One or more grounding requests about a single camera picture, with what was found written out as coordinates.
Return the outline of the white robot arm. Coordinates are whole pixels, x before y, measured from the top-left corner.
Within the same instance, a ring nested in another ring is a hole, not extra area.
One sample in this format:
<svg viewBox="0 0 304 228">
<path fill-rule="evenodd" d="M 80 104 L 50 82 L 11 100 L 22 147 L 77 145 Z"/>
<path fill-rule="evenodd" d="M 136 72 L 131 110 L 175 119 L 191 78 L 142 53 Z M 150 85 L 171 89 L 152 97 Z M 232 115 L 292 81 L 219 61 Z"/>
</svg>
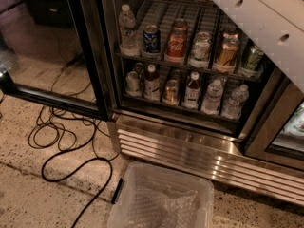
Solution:
<svg viewBox="0 0 304 228">
<path fill-rule="evenodd" d="M 304 92 L 304 0 L 212 0 Z"/>
</svg>

